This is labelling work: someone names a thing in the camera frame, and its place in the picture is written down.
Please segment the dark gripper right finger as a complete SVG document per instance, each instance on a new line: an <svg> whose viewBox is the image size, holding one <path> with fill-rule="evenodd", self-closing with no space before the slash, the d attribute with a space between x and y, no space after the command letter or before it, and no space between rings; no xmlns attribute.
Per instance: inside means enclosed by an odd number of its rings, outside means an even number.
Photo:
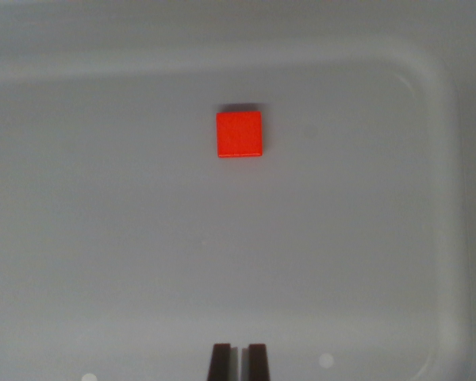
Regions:
<svg viewBox="0 0 476 381"><path fill-rule="evenodd" d="M250 344L242 350L241 379L243 381L270 381L267 346Z"/></svg>

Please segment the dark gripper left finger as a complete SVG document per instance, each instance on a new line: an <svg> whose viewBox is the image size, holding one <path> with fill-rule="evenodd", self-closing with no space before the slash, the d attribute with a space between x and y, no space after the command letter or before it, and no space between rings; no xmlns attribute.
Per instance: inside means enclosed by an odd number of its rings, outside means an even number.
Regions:
<svg viewBox="0 0 476 381"><path fill-rule="evenodd" d="M229 343L213 345L207 380L238 380L238 352L236 347L232 347Z"/></svg>

